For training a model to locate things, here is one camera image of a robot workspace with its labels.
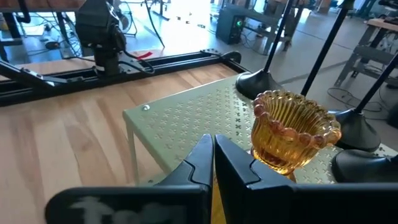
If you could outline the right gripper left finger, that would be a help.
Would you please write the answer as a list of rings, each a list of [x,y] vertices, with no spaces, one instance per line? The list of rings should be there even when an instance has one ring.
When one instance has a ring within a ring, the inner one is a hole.
[[[209,224],[213,140],[203,135],[159,183],[146,187],[75,187],[45,206],[47,224]]]

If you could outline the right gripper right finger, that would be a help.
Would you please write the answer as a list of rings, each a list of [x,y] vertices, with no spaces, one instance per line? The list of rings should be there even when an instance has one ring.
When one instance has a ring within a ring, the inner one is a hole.
[[[296,184],[222,134],[215,171],[227,224],[398,224],[398,184]]]

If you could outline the amber glass candle holder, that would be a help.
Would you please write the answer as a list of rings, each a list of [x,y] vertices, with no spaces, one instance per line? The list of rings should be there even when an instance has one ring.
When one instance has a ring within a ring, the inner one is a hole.
[[[335,116],[302,95],[267,90],[256,96],[253,109],[252,148],[248,154],[288,179],[319,150],[341,138]]]

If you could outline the green perforated metal shelf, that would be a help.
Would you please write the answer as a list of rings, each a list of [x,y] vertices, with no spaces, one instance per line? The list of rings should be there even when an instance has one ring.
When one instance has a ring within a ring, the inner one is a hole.
[[[251,149],[252,101],[225,78],[125,110],[134,182],[152,185],[171,173],[204,134],[223,134],[245,151]],[[139,175],[134,141],[153,157],[159,171]]]

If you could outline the black computer tower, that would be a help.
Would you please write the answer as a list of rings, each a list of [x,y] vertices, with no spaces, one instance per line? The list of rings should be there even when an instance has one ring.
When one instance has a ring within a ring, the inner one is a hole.
[[[245,20],[246,16],[242,14],[230,9],[221,9],[216,26],[216,38],[228,45],[240,43]]]

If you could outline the grey metal workbench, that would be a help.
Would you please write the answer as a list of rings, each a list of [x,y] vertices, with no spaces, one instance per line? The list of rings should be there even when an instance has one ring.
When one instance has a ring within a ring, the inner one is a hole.
[[[348,75],[355,78],[362,73],[372,78],[378,78],[377,72],[365,69],[366,64],[374,61],[387,65],[394,56],[392,53],[377,49],[377,46],[384,37],[387,37],[389,31],[398,35],[398,23],[390,23],[385,19],[370,19],[366,25],[366,31],[336,79],[336,87],[340,87]]]

